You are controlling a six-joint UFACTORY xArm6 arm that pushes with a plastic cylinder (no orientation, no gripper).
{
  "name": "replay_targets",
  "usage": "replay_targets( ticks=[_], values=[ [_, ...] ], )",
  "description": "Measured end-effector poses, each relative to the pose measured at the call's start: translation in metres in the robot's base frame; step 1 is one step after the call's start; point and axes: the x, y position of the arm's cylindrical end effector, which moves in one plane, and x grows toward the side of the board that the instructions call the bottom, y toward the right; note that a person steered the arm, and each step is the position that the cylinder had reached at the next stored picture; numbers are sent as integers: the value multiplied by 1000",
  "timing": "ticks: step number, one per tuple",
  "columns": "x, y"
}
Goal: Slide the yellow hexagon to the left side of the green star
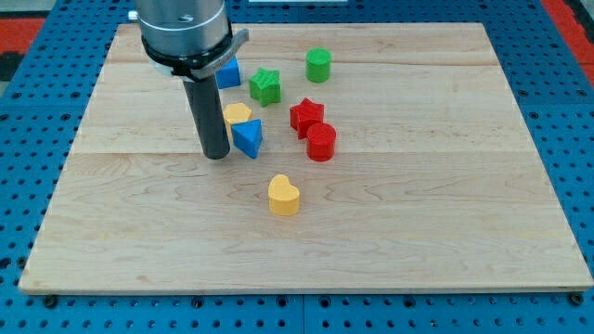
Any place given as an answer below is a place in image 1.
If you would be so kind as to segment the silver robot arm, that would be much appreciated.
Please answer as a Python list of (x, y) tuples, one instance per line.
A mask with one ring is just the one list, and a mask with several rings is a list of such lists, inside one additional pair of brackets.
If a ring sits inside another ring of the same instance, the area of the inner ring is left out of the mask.
[(234, 31), (224, 0), (135, 0), (136, 21), (148, 57), (172, 76), (214, 76), (249, 41)]

